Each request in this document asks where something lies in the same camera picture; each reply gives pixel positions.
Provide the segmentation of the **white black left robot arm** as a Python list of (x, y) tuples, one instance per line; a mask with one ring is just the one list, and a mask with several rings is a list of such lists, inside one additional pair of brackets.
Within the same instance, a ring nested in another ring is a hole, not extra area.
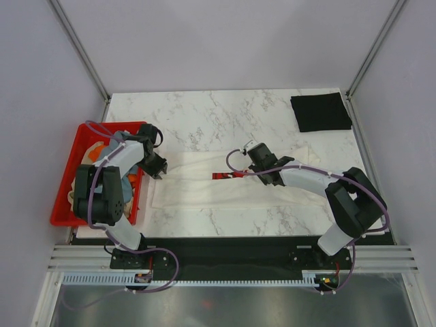
[(149, 262), (152, 249), (146, 248), (145, 237), (124, 215), (123, 177), (137, 166), (151, 178), (158, 180), (167, 173), (168, 162), (155, 152), (163, 140), (156, 126), (143, 123), (136, 134), (116, 137), (106, 127), (86, 121), (85, 125), (96, 134), (116, 140), (115, 149), (91, 165), (81, 164), (74, 180), (73, 212), (93, 230), (103, 230), (114, 245), (126, 251), (126, 260), (135, 268)]

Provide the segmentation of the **white t-shirt red print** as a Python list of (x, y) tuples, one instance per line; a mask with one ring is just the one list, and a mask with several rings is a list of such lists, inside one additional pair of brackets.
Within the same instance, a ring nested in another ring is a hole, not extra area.
[(326, 199), (295, 187), (264, 185), (256, 176), (229, 170), (226, 152), (166, 152), (167, 174), (155, 184), (159, 209), (270, 208), (323, 206)]

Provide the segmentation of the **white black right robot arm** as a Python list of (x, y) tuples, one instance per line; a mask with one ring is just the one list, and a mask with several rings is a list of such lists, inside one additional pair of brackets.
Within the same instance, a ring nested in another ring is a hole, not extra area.
[(264, 144), (246, 144), (243, 154), (251, 159), (249, 169), (265, 185), (295, 187), (327, 199), (334, 223), (312, 250), (313, 263), (328, 268), (342, 248), (371, 232), (373, 224), (385, 218), (387, 206), (379, 192), (359, 168), (332, 173), (308, 166), (293, 157), (278, 158)]

